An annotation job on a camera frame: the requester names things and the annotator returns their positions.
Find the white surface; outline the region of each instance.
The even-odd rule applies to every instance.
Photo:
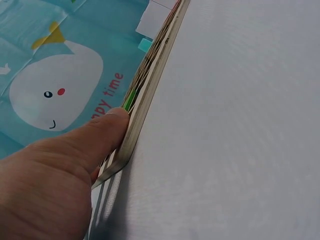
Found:
[[[165,6],[168,9],[173,9],[177,2],[177,0],[153,0],[153,1],[162,6]]]
[[[191,1],[93,239],[320,239],[319,9]]]
[[[163,26],[170,11],[169,8],[154,1],[150,1],[136,28],[136,32],[154,39]]]

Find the finger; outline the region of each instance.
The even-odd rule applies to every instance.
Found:
[[[113,108],[104,116],[55,138],[63,142],[65,155],[75,156],[88,173],[122,142],[129,123],[123,108]]]
[[[100,168],[97,167],[90,175],[90,178],[91,178],[91,184],[94,184],[98,178],[98,175],[99,175],[99,171],[100,171]]]

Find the red cheek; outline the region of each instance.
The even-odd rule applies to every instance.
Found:
[[[59,90],[58,90],[58,95],[59,96],[61,96],[61,95],[63,95],[64,93],[65,93],[65,89],[64,88],[60,88]]]

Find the cartoon whale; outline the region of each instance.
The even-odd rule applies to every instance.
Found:
[[[35,41],[32,49],[64,43],[73,54],[49,56],[25,67],[13,79],[9,98],[15,113],[29,125],[62,131],[84,110],[103,72],[103,60],[92,49],[65,40],[53,22],[51,34]]]

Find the hand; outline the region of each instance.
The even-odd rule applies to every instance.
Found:
[[[121,143],[122,108],[0,160],[0,239],[82,240],[97,167]]]

